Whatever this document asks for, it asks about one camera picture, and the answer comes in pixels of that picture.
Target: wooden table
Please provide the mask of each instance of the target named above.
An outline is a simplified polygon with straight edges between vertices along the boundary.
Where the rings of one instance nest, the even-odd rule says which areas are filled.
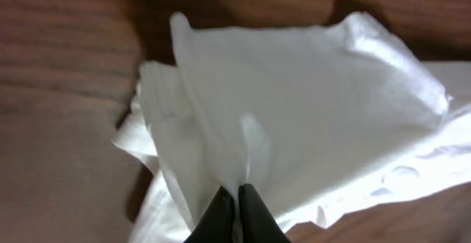
[[[150,174],[110,143],[169,16],[198,28],[332,24],[370,12],[421,59],[471,60],[471,0],[0,0],[0,242],[125,242]],[[457,242],[471,185],[351,214],[293,242]]]

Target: table surface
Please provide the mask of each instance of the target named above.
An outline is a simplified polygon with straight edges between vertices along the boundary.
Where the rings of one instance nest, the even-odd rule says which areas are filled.
[[[143,59],[193,27],[329,25],[366,10],[421,59],[471,60],[471,0],[0,0],[0,242],[125,242],[150,173],[110,138]],[[350,214],[293,242],[458,242],[471,185]]]

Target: crumpled tissue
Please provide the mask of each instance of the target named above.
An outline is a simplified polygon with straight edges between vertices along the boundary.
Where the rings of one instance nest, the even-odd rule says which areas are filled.
[[[171,32],[178,68],[141,66],[113,140],[155,174],[130,242],[184,241],[220,185],[287,231],[471,180],[471,63],[420,62],[366,13]]]

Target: white tissue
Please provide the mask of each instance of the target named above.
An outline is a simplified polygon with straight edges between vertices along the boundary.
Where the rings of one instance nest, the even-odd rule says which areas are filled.
[[[470,64],[425,64],[449,105],[364,13],[328,28],[194,31],[182,15],[171,27],[179,68],[141,66],[140,108],[114,141],[150,169],[155,143],[168,186],[152,186],[130,242],[178,242],[161,217],[184,238],[220,185],[252,183],[286,231],[471,180]]]

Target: wood grain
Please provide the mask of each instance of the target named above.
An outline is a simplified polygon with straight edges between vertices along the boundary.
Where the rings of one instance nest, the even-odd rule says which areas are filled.
[[[149,173],[110,144],[143,59],[193,27],[339,22],[365,10],[421,59],[471,60],[471,0],[0,0],[0,242],[125,242]],[[299,225],[293,242],[460,242],[471,186]]]

